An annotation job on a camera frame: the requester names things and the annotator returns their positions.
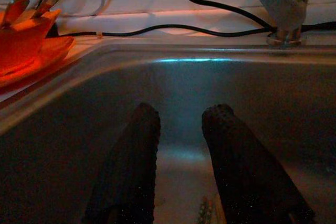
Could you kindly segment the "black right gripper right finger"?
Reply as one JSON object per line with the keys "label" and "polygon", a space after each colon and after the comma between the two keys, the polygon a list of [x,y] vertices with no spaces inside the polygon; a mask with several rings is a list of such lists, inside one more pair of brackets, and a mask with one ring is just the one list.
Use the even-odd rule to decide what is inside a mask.
{"label": "black right gripper right finger", "polygon": [[227,104],[202,114],[228,223],[314,223],[315,213],[280,162]]}

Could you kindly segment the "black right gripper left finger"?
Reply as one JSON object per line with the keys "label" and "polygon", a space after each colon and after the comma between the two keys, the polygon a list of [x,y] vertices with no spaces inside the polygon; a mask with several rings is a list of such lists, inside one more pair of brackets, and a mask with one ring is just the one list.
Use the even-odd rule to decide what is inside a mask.
{"label": "black right gripper left finger", "polygon": [[153,223],[160,116],[140,103],[105,159],[84,223]]}

